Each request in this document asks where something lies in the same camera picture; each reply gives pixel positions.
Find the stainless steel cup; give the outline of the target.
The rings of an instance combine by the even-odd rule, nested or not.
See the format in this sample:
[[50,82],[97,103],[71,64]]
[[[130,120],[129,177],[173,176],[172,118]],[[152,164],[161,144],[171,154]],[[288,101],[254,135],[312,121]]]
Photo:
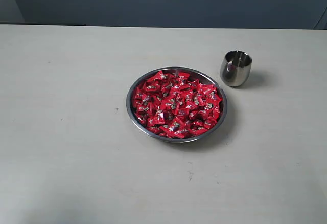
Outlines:
[[227,86],[241,86],[249,77],[251,65],[252,58],[246,52],[229,51],[222,61],[220,77]]

